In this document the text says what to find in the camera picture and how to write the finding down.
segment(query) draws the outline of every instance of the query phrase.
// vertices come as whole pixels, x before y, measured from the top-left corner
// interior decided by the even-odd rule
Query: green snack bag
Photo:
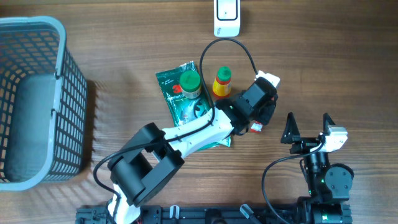
[[[180,126],[193,121],[204,115],[210,109],[204,91],[195,99],[188,99],[182,94],[180,76],[182,73],[189,70],[197,72],[193,62],[185,63],[175,69],[156,73],[160,89],[162,90],[167,106],[169,106],[170,113],[172,114],[174,126]],[[208,149],[220,144],[230,147],[231,136],[222,141],[203,146],[199,150]]]

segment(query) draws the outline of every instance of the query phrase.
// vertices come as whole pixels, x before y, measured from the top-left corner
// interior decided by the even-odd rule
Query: small bottle
[[[231,77],[232,72],[228,67],[221,67],[218,70],[213,84],[213,94],[217,99],[227,98],[231,94]]]
[[[188,70],[180,76],[180,86],[182,94],[188,99],[195,99],[201,93],[201,79],[200,75],[193,71]]]

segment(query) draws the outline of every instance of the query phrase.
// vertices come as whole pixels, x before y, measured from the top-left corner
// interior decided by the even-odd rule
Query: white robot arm
[[[114,190],[121,196],[119,205],[116,195],[108,205],[109,213],[116,214],[116,223],[132,223],[137,219],[139,207],[166,185],[184,163],[183,159],[191,153],[240,133],[253,119],[269,120],[275,109],[275,104],[270,102],[274,101],[279,83],[278,77],[259,71],[255,82],[246,91],[230,99],[218,100],[213,109],[194,121],[161,131],[153,123],[144,126],[122,150],[145,142],[163,142],[159,146],[145,148],[155,155],[159,163],[155,167],[150,166],[139,150],[126,152],[110,160],[108,168],[112,172]],[[170,141],[211,121],[213,110],[213,122],[205,129]]]

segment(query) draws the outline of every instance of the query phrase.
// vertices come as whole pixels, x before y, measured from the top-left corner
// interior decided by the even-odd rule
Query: bottle cap
[[[227,82],[232,77],[231,69],[229,69],[228,67],[225,67],[225,66],[221,67],[218,70],[217,77],[219,80],[221,80],[223,82]]]
[[[180,76],[180,85],[184,91],[197,91],[201,85],[200,75],[193,70],[186,71]]]

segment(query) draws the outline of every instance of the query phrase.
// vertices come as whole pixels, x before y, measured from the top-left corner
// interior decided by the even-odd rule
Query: wooden table
[[[355,171],[349,203],[355,223],[396,223],[398,214],[398,4],[389,1],[244,1],[238,40],[257,68],[282,79],[271,123],[261,134],[234,137],[231,148],[195,153],[151,205],[264,204],[261,174],[287,156],[280,144],[287,113],[302,136],[322,130],[329,112],[349,132],[330,155]],[[0,7],[2,17],[50,15],[68,34],[68,47],[89,80],[85,151],[92,159],[66,183],[0,193],[1,223],[74,223],[82,205],[111,198],[92,178],[93,166],[118,151],[143,125],[172,126],[155,73],[191,60],[215,39],[213,3],[76,4]],[[233,88],[254,78],[246,55],[218,43],[203,62],[212,83],[221,66],[233,71]],[[107,184],[109,171],[99,177]],[[276,165],[267,193],[274,203],[308,195],[299,161]]]

